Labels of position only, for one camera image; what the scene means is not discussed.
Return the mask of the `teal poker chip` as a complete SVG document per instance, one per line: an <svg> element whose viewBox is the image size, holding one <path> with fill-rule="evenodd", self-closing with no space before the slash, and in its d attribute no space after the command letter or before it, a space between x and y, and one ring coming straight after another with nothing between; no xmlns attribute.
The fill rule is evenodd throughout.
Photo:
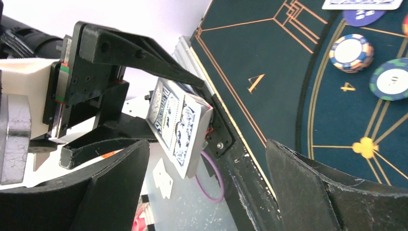
<svg viewBox="0 0 408 231"><path fill-rule="evenodd" d="M408 59L392 59L380 65L371 76L369 88L375 96L386 101L406 99Z"/></svg>

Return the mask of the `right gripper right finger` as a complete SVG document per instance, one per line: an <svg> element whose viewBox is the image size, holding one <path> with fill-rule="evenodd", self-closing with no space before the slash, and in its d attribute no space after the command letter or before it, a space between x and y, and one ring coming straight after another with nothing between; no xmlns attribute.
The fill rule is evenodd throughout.
<svg viewBox="0 0 408 231"><path fill-rule="evenodd" d="M275 140L266 158L285 230L407 230L407 189L353 177Z"/></svg>

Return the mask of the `blue backed playing card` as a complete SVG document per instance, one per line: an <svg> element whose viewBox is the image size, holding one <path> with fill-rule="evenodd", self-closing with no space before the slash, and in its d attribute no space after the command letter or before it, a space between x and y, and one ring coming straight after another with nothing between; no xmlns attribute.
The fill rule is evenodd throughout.
<svg viewBox="0 0 408 231"><path fill-rule="evenodd" d="M325 0L324 10L396 10L403 0Z"/></svg>

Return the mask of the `orange poker chip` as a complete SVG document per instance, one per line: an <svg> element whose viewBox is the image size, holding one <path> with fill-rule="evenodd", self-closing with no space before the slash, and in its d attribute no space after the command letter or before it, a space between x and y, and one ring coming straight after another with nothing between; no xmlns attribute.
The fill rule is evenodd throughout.
<svg viewBox="0 0 408 231"><path fill-rule="evenodd" d="M406 37L408 37L408 14L406 14L406 16L404 17L401 26L402 26L403 34Z"/></svg>

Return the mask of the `blue playing card deck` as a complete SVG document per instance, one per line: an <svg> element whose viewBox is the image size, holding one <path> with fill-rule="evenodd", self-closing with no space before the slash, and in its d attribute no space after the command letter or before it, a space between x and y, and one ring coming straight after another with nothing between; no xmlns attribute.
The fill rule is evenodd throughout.
<svg viewBox="0 0 408 231"><path fill-rule="evenodd" d="M213 107L181 84L159 78L146 121L181 178L196 174Z"/></svg>

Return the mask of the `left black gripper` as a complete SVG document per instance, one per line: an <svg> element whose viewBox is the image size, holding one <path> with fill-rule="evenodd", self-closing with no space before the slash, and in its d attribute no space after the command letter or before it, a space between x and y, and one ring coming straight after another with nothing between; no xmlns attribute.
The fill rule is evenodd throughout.
<svg viewBox="0 0 408 231"><path fill-rule="evenodd" d="M78 23L63 44L60 60L2 59L0 62L0 182L21 183L29 145L53 139L96 113L89 102L113 87L127 91L119 69L131 67L157 77L203 87L154 39L98 25ZM148 125L102 125L62 147L59 165L74 169L140 141L157 142Z"/></svg>

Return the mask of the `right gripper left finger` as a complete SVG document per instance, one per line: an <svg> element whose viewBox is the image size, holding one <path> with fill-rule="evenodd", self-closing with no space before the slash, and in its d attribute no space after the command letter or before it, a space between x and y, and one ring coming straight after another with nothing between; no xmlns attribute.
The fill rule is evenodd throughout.
<svg viewBox="0 0 408 231"><path fill-rule="evenodd" d="M129 231L149 162L146 140L38 186L0 192L3 231Z"/></svg>

